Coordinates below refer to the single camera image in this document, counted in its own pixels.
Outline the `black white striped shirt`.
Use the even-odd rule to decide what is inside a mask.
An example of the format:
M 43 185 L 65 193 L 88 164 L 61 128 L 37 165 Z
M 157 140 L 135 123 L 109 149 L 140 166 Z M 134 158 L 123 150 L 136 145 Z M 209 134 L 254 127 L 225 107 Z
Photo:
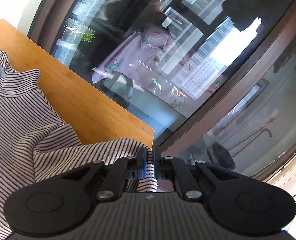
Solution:
M 82 144 L 39 88 L 40 76 L 38 69 L 16 71 L 0 50 L 0 239 L 12 232 L 4 204 L 13 192 L 91 161 L 137 157 L 146 148 L 127 138 Z

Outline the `black dustpan bin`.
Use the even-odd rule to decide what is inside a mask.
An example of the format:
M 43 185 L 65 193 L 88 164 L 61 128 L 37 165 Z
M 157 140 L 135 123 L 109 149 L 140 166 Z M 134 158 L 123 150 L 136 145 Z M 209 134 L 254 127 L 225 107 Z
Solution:
M 207 148 L 207 155 L 212 163 L 220 167 L 228 170 L 234 170 L 236 168 L 229 151 L 218 143 L 214 143 L 211 147 Z

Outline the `pink floral hanging cloth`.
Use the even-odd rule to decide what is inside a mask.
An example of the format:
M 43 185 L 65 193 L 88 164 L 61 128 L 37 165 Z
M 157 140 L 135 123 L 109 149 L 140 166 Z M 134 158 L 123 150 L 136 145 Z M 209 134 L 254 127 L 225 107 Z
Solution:
M 225 65 L 198 53 L 184 54 L 170 33 L 150 25 L 128 36 L 94 67 L 93 83 L 120 73 L 182 115 L 198 109 L 197 101 L 215 93 L 226 81 Z

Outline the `potted green plant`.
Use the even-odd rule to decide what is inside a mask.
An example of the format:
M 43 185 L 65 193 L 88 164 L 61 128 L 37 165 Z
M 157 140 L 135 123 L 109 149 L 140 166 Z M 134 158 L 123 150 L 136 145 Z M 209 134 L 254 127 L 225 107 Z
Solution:
M 83 33 L 82 42 L 91 42 L 95 39 L 95 35 L 93 33 Z

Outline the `long handled broom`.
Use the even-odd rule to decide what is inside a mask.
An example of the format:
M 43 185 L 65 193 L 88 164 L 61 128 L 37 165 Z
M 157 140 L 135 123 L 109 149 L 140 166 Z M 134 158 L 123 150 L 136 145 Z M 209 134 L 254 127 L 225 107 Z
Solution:
M 277 117 L 279 113 L 279 109 L 275 108 L 273 112 L 264 120 L 262 125 L 256 129 L 254 132 L 249 134 L 248 136 L 244 137 L 241 141 L 235 143 L 233 146 L 228 148 L 228 151 L 231 151 L 232 149 L 236 148 L 237 146 L 243 144 L 244 142 L 248 141 L 245 146 L 243 146 L 240 150 L 237 151 L 237 153 L 234 155 L 238 155 L 244 148 L 246 148 L 251 142 L 253 142 L 256 138 L 258 138 L 262 133 L 267 132 L 268 136 L 271 138 L 272 137 L 272 132 L 270 129 L 267 127 L 269 124 L 271 124 Z

